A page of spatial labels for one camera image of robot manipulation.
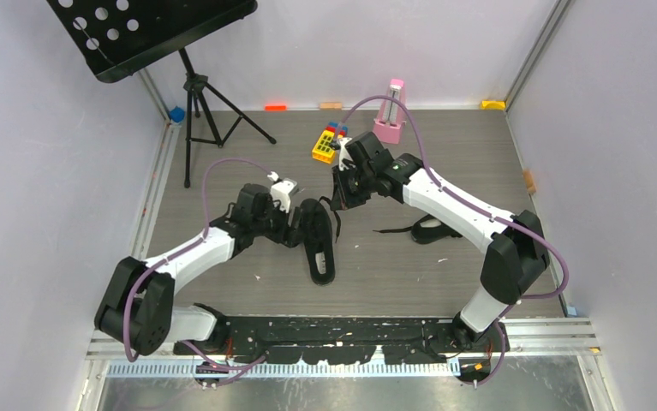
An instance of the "music stand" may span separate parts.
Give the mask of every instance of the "music stand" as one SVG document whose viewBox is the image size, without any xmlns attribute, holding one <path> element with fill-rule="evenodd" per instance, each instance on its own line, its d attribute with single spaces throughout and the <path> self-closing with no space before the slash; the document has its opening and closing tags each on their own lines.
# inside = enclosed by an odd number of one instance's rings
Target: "music stand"
<svg viewBox="0 0 657 411">
<path fill-rule="evenodd" d="M 245 119 L 272 144 L 277 141 L 249 116 L 232 104 L 209 84 L 204 75 L 196 74 L 184 48 L 234 21 L 252 14 L 258 7 L 255 0 L 47 0 L 58 19 L 69 32 L 88 67 L 96 78 L 113 83 L 130 76 L 178 51 L 187 72 L 187 161 L 184 187 L 190 186 L 189 168 L 192 142 L 222 147 Z M 237 120 L 224 137 L 220 136 L 204 89 L 227 104 Z M 192 137 L 192 107 L 200 116 L 200 105 L 214 140 Z"/>
</svg>

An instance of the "gray floor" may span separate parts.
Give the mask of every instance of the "gray floor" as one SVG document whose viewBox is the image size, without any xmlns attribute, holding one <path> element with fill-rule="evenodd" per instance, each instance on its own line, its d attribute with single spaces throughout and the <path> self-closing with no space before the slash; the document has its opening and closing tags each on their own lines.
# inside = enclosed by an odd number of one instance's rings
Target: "gray floor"
<svg viewBox="0 0 657 411">
<path fill-rule="evenodd" d="M 162 253 L 196 235 L 204 226 L 200 184 L 213 161 L 225 157 L 256 160 L 305 190 L 298 200 L 331 196 L 331 169 L 313 160 L 310 151 L 336 111 L 248 113 L 278 139 L 271 146 L 245 122 L 225 148 L 193 144 L 193 186 L 185 189 L 184 129 L 168 177 L 149 255 Z M 373 126 L 374 110 L 357 111 L 349 134 Z M 505 118 L 499 111 L 426 110 L 415 113 L 426 141 L 430 164 L 447 180 L 486 202 L 520 212 L 532 207 Z M 226 131 L 234 113 L 216 113 Z M 211 138 L 204 119 L 195 135 Z M 415 138 L 405 130 L 402 143 L 392 146 L 418 155 Z M 245 164 L 223 164 L 207 181 L 212 216 L 225 212 L 243 184 L 268 185 L 261 171 Z M 187 285 L 176 297 L 180 303 L 201 302 L 228 314 L 453 316 L 479 287 L 482 255 L 468 241 L 447 239 L 431 245 L 414 244 L 408 234 L 381 235 L 374 229 L 411 225 L 423 213 L 378 196 L 365 206 L 344 211 L 343 231 L 335 246 L 337 275 L 318 287 L 308 275 L 302 249 L 289 250 L 259 239 L 236 259 L 219 265 Z M 549 272 L 531 292 L 552 290 Z M 510 317 L 560 317 L 557 299 L 528 301 Z"/>
</svg>

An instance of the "black sandal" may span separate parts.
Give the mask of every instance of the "black sandal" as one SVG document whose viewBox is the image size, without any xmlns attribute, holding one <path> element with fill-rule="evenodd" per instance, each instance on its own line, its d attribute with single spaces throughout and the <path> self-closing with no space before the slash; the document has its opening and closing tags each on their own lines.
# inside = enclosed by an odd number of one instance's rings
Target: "black sandal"
<svg viewBox="0 0 657 411">
<path fill-rule="evenodd" d="M 452 227 L 440 222 L 438 219 L 429 214 L 422 217 L 411 227 L 404 227 L 402 229 L 375 230 L 375 232 L 381 234 L 406 233 L 409 231 L 411 232 L 411 240 L 417 244 L 431 244 L 432 242 L 441 240 L 442 238 L 446 237 L 462 238 L 462 235 Z"/>
</svg>

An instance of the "pink toy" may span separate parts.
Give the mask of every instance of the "pink toy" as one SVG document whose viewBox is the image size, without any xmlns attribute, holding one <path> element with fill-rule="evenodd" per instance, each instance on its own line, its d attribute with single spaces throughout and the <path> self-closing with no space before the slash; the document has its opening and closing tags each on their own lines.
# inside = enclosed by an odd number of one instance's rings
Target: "pink toy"
<svg viewBox="0 0 657 411">
<path fill-rule="evenodd" d="M 386 95 L 393 97 L 406 104 L 406 93 L 403 89 L 403 80 L 392 79 L 389 83 L 389 90 Z M 379 116 L 376 117 L 373 125 L 373 133 L 379 137 L 383 143 L 398 144 L 401 140 L 401 131 L 403 130 L 403 111 L 396 103 L 384 100 L 379 110 Z"/>
</svg>

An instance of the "tripod leg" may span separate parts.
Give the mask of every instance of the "tripod leg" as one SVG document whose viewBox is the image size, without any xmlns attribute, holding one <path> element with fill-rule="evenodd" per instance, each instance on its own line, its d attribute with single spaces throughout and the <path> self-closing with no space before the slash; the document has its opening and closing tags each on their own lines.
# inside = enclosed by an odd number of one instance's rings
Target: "tripod leg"
<svg viewBox="0 0 657 411">
<path fill-rule="evenodd" d="M 263 130 L 259 125 L 257 125 L 256 122 L 253 121 L 250 117 L 248 117 L 245 113 L 242 112 L 242 110 L 238 109 L 236 105 L 232 104 L 231 101 L 229 101 L 225 96 L 222 95 L 221 92 L 217 91 L 216 88 L 214 88 L 211 84 L 206 83 L 205 87 L 209 89 L 215 96 L 217 96 L 220 100 L 224 101 L 225 104 L 227 104 L 232 110 L 235 111 L 240 117 L 244 118 L 245 121 L 249 122 L 251 126 L 253 126 L 256 130 L 258 130 L 262 135 L 265 136 L 265 138 L 270 141 L 271 144 L 275 144 L 278 141 L 273 139 L 265 130 Z"/>
<path fill-rule="evenodd" d="M 217 143 L 217 147 L 222 148 L 224 145 L 224 141 L 222 141 L 222 138 L 219 136 L 219 131 L 217 130 L 217 124 L 214 122 L 214 118 L 212 118 L 212 113 L 210 112 L 210 108 L 207 106 L 207 100 L 205 99 L 205 94 L 202 92 L 197 93 L 197 98 L 200 100 L 200 104 L 202 104 L 202 110 L 205 112 L 205 118 L 207 119 L 207 124 L 210 125 L 210 130 L 212 131 L 212 136 L 215 139 L 215 142 Z"/>
<path fill-rule="evenodd" d="M 200 118 L 200 105 L 197 101 L 197 96 L 194 96 L 194 116 Z"/>
<path fill-rule="evenodd" d="M 187 158 L 184 161 L 184 187 L 189 188 L 189 163 L 192 158 L 192 90 L 187 92 Z"/>
</svg>

